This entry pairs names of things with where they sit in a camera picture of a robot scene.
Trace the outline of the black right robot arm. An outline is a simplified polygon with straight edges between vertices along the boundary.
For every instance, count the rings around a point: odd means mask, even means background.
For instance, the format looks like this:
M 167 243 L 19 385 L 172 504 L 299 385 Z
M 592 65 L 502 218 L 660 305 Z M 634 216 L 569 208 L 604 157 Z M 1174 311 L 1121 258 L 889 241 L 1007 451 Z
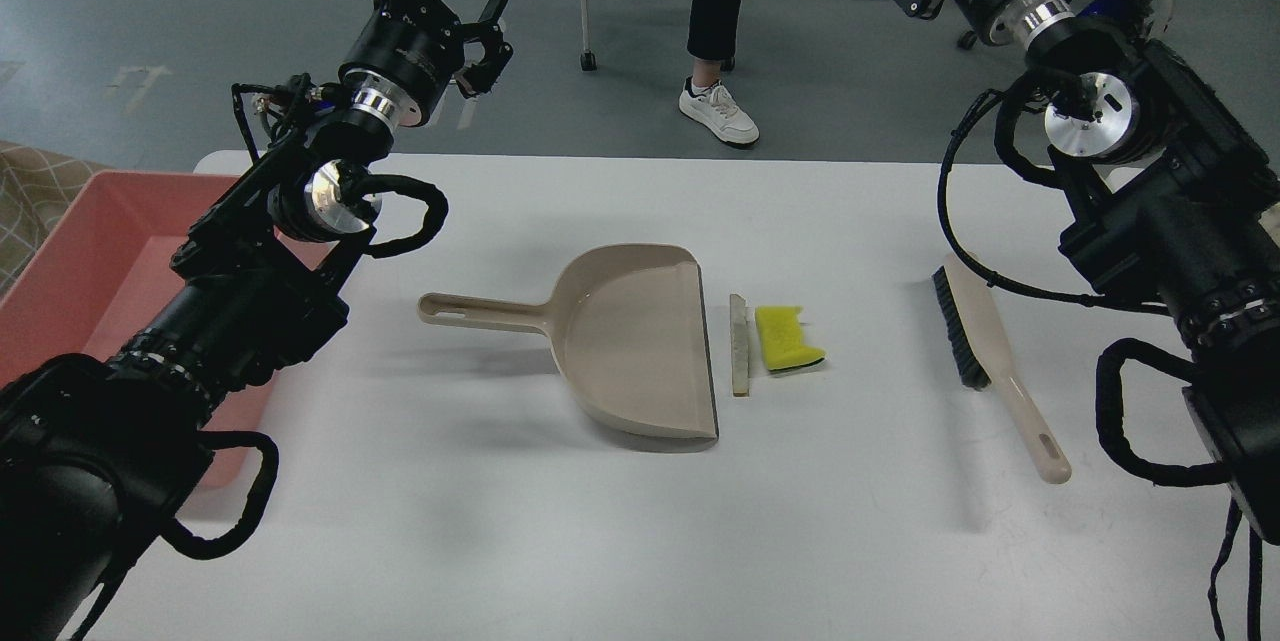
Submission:
M 945 0 L 893 0 L 931 20 Z M 1155 31 L 1162 0 L 954 0 L 969 23 L 961 47 L 1018 44 L 1027 68 L 986 90 L 952 131 L 937 189 L 951 253 L 933 276 L 959 376 L 996 386 L 1041 477 L 1070 477 L 1059 441 L 1019 380 L 993 289 L 1080 307 L 1158 313 L 1188 358 L 1125 336 L 1094 372 L 1100 445 L 1128 473 L 1164 487 L 1226 485 L 1224 541 L 1212 574 L 1248 526 L 1247 636 L 1258 640 L 1263 548 L 1277 544 L 1277 177 L 1213 90 Z M 1065 194 L 1073 223 L 1059 249 L 1088 294 L 1044 290 L 986 267 L 957 241 L 948 212 L 955 155 L 987 113 L 1005 168 Z M 1178 377 L 1211 462 L 1160 464 L 1124 431 L 1129 360 Z

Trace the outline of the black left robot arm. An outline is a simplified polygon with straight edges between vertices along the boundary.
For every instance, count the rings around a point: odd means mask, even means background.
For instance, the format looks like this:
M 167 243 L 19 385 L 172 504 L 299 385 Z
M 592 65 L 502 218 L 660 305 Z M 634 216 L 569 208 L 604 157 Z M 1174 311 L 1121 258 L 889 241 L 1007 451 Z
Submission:
M 251 164 L 189 226 L 182 290 L 108 360 L 46 360 L 3 390 L 3 637 L 83 638 L 156 541 L 209 560 L 259 527 L 280 455 L 265 432 L 211 431 L 232 392 L 311 360 L 349 308 L 361 258 L 429 244 L 436 186 L 370 166 L 449 86 L 488 93 L 513 50 L 489 0 L 372 0 L 338 81 L 234 84 Z

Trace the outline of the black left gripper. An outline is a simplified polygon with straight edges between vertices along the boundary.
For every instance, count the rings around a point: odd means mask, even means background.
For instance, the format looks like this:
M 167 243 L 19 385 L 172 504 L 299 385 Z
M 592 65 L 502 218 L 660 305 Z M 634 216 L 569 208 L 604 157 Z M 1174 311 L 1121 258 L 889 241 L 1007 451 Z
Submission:
M 397 125 L 424 125 L 454 75 L 465 99 L 494 88 L 515 52 L 500 26 L 508 3 L 488 0 L 477 20 L 460 23 L 440 0 L 378 0 L 339 67 L 340 79 L 394 86 Z M 465 63 L 467 44 L 483 49 L 477 61 Z

